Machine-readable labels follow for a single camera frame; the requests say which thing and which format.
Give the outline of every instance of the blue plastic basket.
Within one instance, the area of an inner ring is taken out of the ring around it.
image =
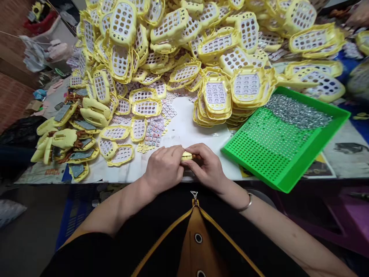
[[[96,184],[70,185],[55,251],[73,234],[93,210],[92,200],[98,197]]]

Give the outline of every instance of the silver bracelet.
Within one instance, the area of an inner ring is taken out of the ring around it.
[[[239,209],[238,212],[243,212],[244,210],[248,209],[251,206],[251,203],[253,202],[253,195],[249,192],[248,192],[248,194],[250,196],[250,202],[247,204],[246,207],[243,207],[243,208]]]

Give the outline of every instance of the floor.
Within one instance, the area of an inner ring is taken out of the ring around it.
[[[27,186],[1,195],[28,208],[0,229],[1,276],[40,276],[54,254],[68,189],[68,185]]]

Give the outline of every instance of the green plastic tray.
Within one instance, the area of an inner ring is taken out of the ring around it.
[[[289,193],[350,113],[284,87],[274,93],[294,98],[333,119],[324,128],[301,130],[261,107],[221,151],[273,189]]]

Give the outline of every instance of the hand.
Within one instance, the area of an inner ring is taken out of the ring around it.
[[[194,144],[186,148],[186,151],[191,154],[200,155],[204,164],[200,167],[193,160],[182,161],[181,164],[188,166],[199,181],[209,189],[217,194],[223,194],[229,179],[224,175],[219,157],[203,143]]]
[[[145,174],[141,177],[154,196],[179,184],[183,177],[180,165],[184,152],[181,145],[156,150],[147,163]]]

